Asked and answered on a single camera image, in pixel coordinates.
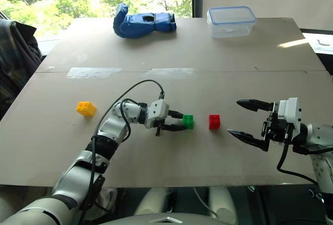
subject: plastic container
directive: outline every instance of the plastic container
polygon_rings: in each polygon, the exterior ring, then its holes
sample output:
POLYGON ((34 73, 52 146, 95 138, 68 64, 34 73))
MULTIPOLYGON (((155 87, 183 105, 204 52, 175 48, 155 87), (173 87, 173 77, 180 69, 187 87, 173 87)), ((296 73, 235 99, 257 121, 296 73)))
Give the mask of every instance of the plastic container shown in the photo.
POLYGON ((207 11, 207 23, 213 38, 249 35, 255 20, 247 6, 214 7, 207 11))

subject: blue container lid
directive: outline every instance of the blue container lid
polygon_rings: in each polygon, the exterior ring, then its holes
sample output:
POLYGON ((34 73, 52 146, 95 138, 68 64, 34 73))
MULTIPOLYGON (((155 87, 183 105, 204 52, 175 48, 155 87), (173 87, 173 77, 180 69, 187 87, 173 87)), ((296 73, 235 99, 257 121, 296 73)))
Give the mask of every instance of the blue container lid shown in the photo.
POLYGON ((209 8, 208 13, 212 20, 212 24, 240 24, 254 23, 256 18, 247 6, 235 7, 214 7, 209 8))

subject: tape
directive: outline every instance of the tape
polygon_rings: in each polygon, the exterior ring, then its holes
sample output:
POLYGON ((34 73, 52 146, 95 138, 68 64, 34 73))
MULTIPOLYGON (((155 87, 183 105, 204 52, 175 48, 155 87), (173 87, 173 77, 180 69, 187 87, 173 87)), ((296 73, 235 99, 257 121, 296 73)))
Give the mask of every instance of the tape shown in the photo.
POLYGON ((158 76, 167 79, 183 79, 193 73, 193 68, 152 68, 143 77, 158 76))
POLYGON ((82 68, 73 67, 67 73, 67 78, 107 78, 113 73, 120 72, 121 68, 82 68))

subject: blue boxing glove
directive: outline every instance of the blue boxing glove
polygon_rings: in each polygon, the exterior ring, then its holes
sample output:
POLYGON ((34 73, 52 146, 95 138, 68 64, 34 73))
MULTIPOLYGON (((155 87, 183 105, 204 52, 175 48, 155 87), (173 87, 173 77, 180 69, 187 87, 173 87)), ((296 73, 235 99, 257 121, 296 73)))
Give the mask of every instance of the blue boxing glove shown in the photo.
POLYGON ((120 3, 113 21, 114 32, 122 38, 139 38, 153 31, 171 32, 177 28, 174 14, 127 15, 128 11, 128 6, 120 3))

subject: lego brick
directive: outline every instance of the lego brick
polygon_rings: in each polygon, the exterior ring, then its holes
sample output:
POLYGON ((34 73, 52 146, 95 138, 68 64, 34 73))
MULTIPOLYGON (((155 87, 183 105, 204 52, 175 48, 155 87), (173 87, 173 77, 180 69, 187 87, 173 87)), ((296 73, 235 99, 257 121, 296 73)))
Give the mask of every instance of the lego brick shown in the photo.
POLYGON ((85 117, 92 117, 96 111, 96 107, 91 102, 79 102, 76 111, 85 117))
POLYGON ((194 128, 193 115, 183 115, 183 125, 192 130, 194 128))
POLYGON ((217 130, 220 128, 220 115, 209 115, 209 129, 217 130))

